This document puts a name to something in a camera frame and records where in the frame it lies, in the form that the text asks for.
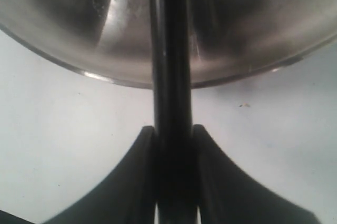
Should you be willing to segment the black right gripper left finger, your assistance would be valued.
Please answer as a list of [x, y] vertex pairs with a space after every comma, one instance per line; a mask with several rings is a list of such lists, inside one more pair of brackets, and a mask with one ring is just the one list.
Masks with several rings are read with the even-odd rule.
[[143, 127], [113, 171], [48, 223], [154, 223], [153, 135]]

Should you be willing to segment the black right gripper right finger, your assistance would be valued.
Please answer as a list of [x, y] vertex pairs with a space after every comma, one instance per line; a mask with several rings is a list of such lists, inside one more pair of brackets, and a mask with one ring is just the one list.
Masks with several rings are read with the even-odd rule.
[[204, 126], [193, 127], [198, 145], [202, 223], [319, 223], [310, 211], [247, 175], [216, 144]]

